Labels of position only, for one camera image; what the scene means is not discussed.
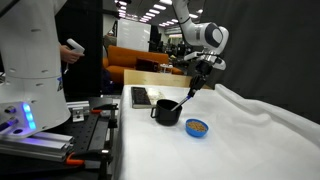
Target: black cup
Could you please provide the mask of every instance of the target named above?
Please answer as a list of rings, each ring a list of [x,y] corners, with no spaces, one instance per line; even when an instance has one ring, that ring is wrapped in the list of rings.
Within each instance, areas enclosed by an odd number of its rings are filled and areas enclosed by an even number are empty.
[[[161,99],[157,101],[156,107],[151,109],[151,117],[155,118],[159,124],[165,126],[172,126],[176,124],[179,120],[182,106],[178,107],[176,110],[171,111],[178,103],[175,101],[171,101],[169,99]]]

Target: mug handle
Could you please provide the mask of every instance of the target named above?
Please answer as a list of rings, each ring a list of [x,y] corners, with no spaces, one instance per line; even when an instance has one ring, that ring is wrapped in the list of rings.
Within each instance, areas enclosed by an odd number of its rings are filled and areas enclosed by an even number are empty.
[[[151,108],[151,114],[150,114],[150,116],[152,117],[152,118],[155,118],[156,116],[152,116],[153,115],[153,110],[155,109],[155,107],[153,107],[153,108]]]

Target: blue light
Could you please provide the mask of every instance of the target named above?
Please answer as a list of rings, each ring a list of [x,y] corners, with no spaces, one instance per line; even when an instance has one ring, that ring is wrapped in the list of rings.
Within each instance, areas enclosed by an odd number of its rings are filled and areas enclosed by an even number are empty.
[[[28,113],[31,111],[30,106],[28,104],[23,104],[23,110],[25,113]]]
[[[27,113],[26,114],[26,117],[27,117],[27,120],[30,122],[32,121],[33,122],[33,115],[31,113]]]
[[[29,122],[30,129],[36,129],[36,124],[34,122]]]
[[[35,130],[36,123],[34,123],[34,119],[33,119],[33,115],[32,115],[30,106],[27,103],[23,103],[22,108],[23,108],[25,116],[29,122],[29,128],[32,130]]]

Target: person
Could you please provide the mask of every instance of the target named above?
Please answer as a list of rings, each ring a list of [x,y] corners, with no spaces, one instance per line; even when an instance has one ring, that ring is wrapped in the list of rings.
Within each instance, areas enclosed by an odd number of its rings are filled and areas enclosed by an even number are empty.
[[[74,64],[80,57],[83,57],[84,54],[73,52],[68,46],[60,45],[60,56],[63,62]]]

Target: orange couch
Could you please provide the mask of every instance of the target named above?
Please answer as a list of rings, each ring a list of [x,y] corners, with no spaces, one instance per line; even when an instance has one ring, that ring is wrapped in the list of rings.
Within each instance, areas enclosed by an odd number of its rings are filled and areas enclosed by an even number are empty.
[[[103,67],[110,72],[111,81],[123,84],[124,70],[135,70],[137,58],[149,59],[159,64],[168,64],[168,54],[143,52],[113,45],[108,46],[108,56],[103,58]],[[172,74],[183,75],[178,68],[172,69]]]

